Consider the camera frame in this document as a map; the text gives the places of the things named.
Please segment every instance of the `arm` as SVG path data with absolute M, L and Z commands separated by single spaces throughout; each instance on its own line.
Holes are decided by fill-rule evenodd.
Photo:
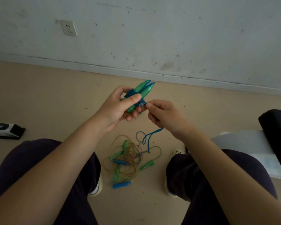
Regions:
M 137 111 L 131 116 L 125 110 L 141 99 L 140 94 L 120 102 L 121 94 L 130 89 L 118 87 L 93 117 L 0 197 L 0 224 L 54 223 L 101 137 L 121 120 L 137 116 Z
M 187 146 L 231 224 L 281 224 L 281 203 L 189 124 L 171 102 L 153 100 L 146 108 L 153 123 Z

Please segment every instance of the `shoe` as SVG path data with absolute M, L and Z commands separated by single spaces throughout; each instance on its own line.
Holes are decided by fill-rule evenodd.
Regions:
M 101 192 L 102 187 L 103 187 L 103 181 L 102 181 L 102 178 L 101 178 L 101 175 L 100 175 L 99 181 L 98 181 L 98 183 L 97 183 L 96 188 L 95 188 L 92 192 L 90 192 L 90 193 L 88 194 L 88 196 L 89 196 L 89 197 L 95 197 L 95 196 L 97 196 L 97 195 Z
M 185 154 L 185 152 L 183 152 L 182 150 L 180 150 L 179 148 L 173 149 L 170 152 L 170 156 L 169 156 L 169 162 L 171 161 L 172 157 L 176 154 Z M 169 197 L 177 197 L 176 195 L 173 195 L 172 193 L 169 192 L 168 190 L 168 185 L 167 185 L 167 177 L 165 176 L 165 184 L 163 186 L 163 189 L 165 191 L 165 194 L 168 195 Z

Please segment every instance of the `electrical outlet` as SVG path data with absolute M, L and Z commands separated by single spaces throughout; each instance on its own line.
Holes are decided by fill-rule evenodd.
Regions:
M 61 20 L 60 23 L 65 35 L 77 37 L 76 29 L 72 21 Z

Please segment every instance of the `person's right hand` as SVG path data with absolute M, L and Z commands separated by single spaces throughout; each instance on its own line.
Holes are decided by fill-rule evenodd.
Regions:
M 166 100 L 151 100 L 146 103 L 148 118 L 159 128 L 166 128 L 173 136 L 180 138 L 191 124 L 182 116 L 172 102 Z

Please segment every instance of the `tangled jump rope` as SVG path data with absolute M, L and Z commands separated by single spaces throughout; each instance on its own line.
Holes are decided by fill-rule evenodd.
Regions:
M 136 104 L 132 105 L 130 108 L 127 109 L 128 113 L 131 113 L 137 106 L 144 106 L 146 104 L 144 97 L 149 94 L 155 84 L 155 82 L 150 82 L 151 80 L 146 80 L 145 82 L 139 84 L 139 86 L 137 86 L 135 89 L 131 89 L 130 91 L 128 91 L 128 93 L 124 96 L 124 99 L 137 93 L 140 93 L 142 96 L 140 101 L 138 101 Z M 114 139 L 113 143 L 111 144 L 111 148 L 113 147 L 117 139 L 119 139 L 120 137 L 126 138 L 122 145 L 114 147 L 114 150 L 116 148 L 121 148 L 119 152 L 110 157 L 105 158 L 109 159 L 112 162 L 113 168 L 107 169 L 104 165 L 105 159 L 103 161 L 104 168 L 108 171 L 114 171 L 115 173 L 113 177 L 113 182 L 115 183 L 113 184 L 113 189 L 130 185 L 131 180 L 136 177 L 139 171 L 154 165 L 154 161 L 161 156 L 162 151 L 161 148 L 158 146 L 150 147 L 150 138 L 154 133 L 160 132 L 161 130 L 163 130 L 163 128 L 157 129 L 156 131 L 151 132 L 147 135 L 142 131 L 138 131 L 135 134 L 135 138 L 138 141 L 138 144 L 133 143 L 133 141 L 126 135 L 119 135 L 116 137 L 116 139 Z M 144 135 L 142 140 L 138 138 L 139 133 L 142 133 Z M 140 147 L 140 144 L 145 145 L 146 143 L 147 150 L 143 151 Z M 143 155 L 145 153 L 150 153 L 150 150 L 153 148 L 158 148 L 160 150 L 160 154 L 156 158 L 146 162 L 144 165 L 139 167 L 143 159 Z

